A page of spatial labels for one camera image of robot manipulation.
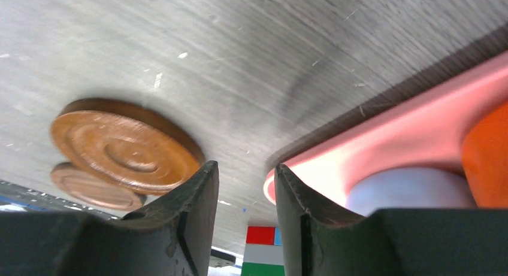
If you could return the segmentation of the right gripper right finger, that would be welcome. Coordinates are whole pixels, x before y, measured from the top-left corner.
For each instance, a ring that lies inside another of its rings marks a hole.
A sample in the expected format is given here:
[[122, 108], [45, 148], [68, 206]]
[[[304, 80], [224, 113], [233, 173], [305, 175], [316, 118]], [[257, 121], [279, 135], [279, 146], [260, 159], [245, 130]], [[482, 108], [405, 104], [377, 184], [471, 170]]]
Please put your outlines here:
[[390, 208], [367, 217], [274, 170], [286, 275], [506, 275], [507, 211]]

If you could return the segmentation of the pink plastic tray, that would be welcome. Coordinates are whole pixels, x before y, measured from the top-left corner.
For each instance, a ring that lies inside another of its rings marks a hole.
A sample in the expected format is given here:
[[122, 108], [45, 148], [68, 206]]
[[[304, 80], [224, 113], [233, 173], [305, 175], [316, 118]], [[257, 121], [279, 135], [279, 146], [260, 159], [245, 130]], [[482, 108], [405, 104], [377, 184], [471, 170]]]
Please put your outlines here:
[[430, 166], [460, 172], [464, 136], [507, 101], [507, 54], [464, 72], [288, 159], [306, 185], [339, 205], [364, 178]]

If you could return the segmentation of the dark walnut wooden coaster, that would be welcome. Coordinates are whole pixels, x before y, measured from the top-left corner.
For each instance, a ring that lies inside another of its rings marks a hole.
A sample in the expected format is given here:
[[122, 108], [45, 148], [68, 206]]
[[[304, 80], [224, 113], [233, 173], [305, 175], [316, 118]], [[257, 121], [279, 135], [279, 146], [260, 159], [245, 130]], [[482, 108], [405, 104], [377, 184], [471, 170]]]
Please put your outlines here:
[[50, 176], [63, 192], [97, 207], [130, 212], [147, 201], [146, 196], [100, 180], [69, 162], [56, 165]]

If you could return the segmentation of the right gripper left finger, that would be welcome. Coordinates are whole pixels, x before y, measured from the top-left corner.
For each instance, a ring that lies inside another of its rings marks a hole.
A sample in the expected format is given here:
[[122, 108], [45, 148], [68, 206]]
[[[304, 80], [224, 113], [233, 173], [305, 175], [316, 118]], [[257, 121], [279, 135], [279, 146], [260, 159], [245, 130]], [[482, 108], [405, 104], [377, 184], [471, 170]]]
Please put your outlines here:
[[215, 161], [120, 220], [83, 211], [1, 214], [2, 275], [207, 275]]

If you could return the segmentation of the brown wooden coaster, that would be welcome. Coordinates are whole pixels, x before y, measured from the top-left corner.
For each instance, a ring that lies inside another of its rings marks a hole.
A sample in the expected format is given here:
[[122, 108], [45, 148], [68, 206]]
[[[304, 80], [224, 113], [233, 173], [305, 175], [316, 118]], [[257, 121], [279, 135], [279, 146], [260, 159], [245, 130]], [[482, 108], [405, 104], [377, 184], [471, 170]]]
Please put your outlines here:
[[85, 98], [66, 105], [50, 125], [55, 146], [101, 180], [143, 195], [163, 195], [205, 163], [196, 141], [154, 110]]

